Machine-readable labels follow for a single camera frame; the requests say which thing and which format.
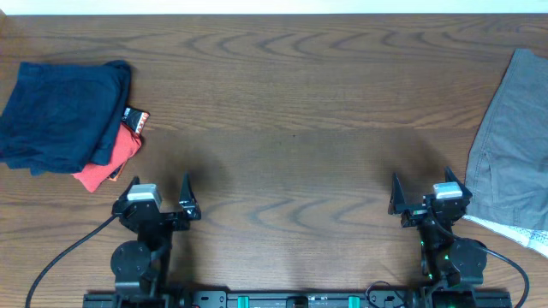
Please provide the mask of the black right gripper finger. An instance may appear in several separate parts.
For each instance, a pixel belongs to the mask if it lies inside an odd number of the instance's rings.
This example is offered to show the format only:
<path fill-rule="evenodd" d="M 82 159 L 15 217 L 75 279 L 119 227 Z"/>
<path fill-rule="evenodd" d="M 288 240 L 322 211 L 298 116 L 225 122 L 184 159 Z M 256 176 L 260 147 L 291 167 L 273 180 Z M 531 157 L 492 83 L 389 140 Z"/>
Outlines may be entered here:
<path fill-rule="evenodd" d="M 402 190 L 401 182 L 396 173 L 392 175 L 392 188 L 388 212 L 403 212 L 406 201 Z"/>
<path fill-rule="evenodd" d="M 452 169 L 447 166 L 444 168 L 444 178 L 446 182 L 455 182 L 462 191 L 463 197 L 470 197 L 471 192 L 466 188 L 466 186 L 456 177 Z"/>

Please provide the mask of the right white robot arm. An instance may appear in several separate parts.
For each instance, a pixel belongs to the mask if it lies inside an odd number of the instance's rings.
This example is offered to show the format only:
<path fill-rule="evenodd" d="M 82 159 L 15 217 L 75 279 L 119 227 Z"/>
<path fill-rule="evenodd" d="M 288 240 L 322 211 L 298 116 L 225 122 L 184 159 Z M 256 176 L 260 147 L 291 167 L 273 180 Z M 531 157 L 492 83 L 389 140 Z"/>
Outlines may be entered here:
<path fill-rule="evenodd" d="M 473 194 L 452 170 L 432 186 L 419 203 L 405 199 L 402 184 L 392 175 L 388 213 L 399 215 L 404 228 L 420 235 L 421 271 L 430 283 L 405 296 L 407 307 L 465 307 L 474 304 L 474 287 L 483 283 L 487 256 L 475 240 L 455 235 L 452 227 L 466 214 Z"/>

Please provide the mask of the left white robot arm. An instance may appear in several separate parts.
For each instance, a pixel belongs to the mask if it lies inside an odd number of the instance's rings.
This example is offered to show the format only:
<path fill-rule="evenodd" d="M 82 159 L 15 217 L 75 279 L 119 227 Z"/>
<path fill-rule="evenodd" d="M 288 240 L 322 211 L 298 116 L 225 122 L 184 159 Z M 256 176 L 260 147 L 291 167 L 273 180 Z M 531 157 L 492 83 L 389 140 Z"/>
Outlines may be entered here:
<path fill-rule="evenodd" d="M 186 307 L 191 300 L 182 287 L 167 282 L 173 233 L 187 231 L 201 218 L 199 204 L 185 174 L 179 211 L 162 212 L 155 184 L 132 179 L 112 206 L 121 225 L 137 234 L 136 240 L 119 245 L 110 267 L 115 275 L 115 307 Z"/>

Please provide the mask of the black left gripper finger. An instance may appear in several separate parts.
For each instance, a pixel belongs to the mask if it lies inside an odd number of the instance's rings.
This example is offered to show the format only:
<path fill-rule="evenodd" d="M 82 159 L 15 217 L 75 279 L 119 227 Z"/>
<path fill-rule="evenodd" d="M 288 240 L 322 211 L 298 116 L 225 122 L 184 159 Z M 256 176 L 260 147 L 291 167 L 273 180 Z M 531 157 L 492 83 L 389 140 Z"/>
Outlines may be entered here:
<path fill-rule="evenodd" d="M 198 202 L 194 196 L 188 173 L 185 173 L 183 176 L 179 205 L 186 212 L 196 212 L 198 210 Z"/>
<path fill-rule="evenodd" d="M 125 189 L 125 191 L 120 195 L 120 197 L 117 199 L 118 203 L 127 203 L 129 201 L 128 195 L 130 190 L 133 186 L 140 184 L 140 178 L 138 176 L 135 176 L 129 183 L 128 187 Z"/>

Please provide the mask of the navy blue shorts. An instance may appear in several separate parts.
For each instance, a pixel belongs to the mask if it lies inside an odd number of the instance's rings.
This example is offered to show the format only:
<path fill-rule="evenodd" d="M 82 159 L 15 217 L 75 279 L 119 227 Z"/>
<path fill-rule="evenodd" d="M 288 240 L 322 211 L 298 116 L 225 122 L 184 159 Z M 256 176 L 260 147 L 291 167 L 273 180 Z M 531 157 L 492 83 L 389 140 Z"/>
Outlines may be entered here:
<path fill-rule="evenodd" d="M 12 169 L 73 174 L 110 162 L 131 67 L 24 62 L 1 115 L 1 160 Z"/>

